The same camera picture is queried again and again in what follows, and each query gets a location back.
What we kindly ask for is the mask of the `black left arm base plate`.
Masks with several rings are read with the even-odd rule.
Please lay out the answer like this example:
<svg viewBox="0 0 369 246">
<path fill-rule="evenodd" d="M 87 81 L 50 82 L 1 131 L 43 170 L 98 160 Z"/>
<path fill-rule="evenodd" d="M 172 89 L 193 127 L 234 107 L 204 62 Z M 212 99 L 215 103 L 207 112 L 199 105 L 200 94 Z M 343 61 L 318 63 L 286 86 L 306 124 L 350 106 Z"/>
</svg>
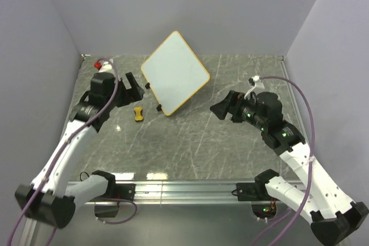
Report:
<svg viewBox="0 0 369 246">
<path fill-rule="evenodd" d="M 111 199 L 125 199 L 125 200 L 134 200 L 135 196 L 135 187 L 134 183 L 118 183 L 113 186 L 112 192 L 109 195 Z"/>
</svg>

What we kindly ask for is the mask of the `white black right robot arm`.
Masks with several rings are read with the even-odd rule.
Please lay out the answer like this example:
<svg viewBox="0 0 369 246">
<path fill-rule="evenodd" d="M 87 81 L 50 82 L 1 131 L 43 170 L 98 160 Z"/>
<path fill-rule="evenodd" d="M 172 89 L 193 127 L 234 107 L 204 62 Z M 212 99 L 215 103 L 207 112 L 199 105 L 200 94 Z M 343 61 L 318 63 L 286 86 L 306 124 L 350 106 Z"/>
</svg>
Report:
<svg viewBox="0 0 369 246">
<path fill-rule="evenodd" d="M 368 207 L 348 196 L 310 155 L 312 147 L 300 131 L 284 119 L 283 105 L 275 93 L 245 96 L 232 90 L 210 110 L 220 120 L 231 115 L 232 122 L 247 122 L 257 128 L 264 143 L 306 186 L 302 192 L 268 169 L 255 177 L 254 192 L 258 198 L 276 198 L 299 213 L 322 245 L 338 245 L 362 225 L 368 216 Z"/>
</svg>

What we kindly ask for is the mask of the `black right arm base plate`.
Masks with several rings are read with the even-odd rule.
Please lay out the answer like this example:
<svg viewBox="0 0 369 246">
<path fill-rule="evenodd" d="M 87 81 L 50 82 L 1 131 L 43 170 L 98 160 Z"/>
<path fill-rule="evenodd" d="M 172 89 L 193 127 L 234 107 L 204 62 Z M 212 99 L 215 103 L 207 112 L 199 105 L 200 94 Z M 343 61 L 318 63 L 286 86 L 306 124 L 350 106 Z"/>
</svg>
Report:
<svg viewBox="0 0 369 246">
<path fill-rule="evenodd" d="M 267 201 L 271 197 L 266 192 L 266 188 L 259 183 L 236 183 L 236 188 L 231 191 L 231 194 L 237 197 L 238 201 Z"/>
</svg>

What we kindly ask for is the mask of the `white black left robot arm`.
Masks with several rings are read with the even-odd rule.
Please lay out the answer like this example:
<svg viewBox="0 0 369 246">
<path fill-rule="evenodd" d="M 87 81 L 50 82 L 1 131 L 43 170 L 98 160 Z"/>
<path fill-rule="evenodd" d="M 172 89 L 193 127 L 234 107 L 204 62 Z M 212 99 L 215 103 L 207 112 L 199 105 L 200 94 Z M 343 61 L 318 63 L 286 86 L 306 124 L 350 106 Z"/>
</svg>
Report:
<svg viewBox="0 0 369 246">
<path fill-rule="evenodd" d="M 68 185 L 84 149 L 109 119 L 111 110 L 142 100 L 144 90 L 133 74 L 127 73 L 126 78 L 130 88 L 112 71 L 99 71 L 92 77 L 90 89 L 73 107 L 65 133 L 45 167 L 30 185 L 16 189 L 23 216 L 63 229 L 77 209 L 91 200 L 133 201 L 134 184 L 118 185 L 115 175 L 101 170 L 74 186 Z"/>
</svg>

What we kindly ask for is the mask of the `yellow framed whiteboard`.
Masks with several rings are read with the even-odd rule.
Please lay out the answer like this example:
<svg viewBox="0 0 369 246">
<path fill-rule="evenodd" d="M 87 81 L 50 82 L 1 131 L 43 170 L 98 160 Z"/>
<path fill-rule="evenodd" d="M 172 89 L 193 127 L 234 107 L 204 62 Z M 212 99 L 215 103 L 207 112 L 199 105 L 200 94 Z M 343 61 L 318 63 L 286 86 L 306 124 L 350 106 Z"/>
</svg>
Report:
<svg viewBox="0 0 369 246">
<path fill-rule="evenodd" d="M 165 116 L 171 116 L 210 80 L 210 74 L 178 31 L 173 31 L 141 65 Z"/>
</svg>

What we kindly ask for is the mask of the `yellow and black eraser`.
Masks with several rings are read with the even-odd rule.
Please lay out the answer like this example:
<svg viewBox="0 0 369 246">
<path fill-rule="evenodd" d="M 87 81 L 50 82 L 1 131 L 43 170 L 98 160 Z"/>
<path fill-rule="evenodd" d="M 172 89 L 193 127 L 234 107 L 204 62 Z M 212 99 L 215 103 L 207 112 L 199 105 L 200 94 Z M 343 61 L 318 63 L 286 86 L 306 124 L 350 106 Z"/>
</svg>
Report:
<svg viewBox="0 0 369 246">
<path fill-rule="evenodd" d="M 144 120 L 142 107 L 134 107 L 134 120 L 136 122 L 142 122 Z"/>
</svg>

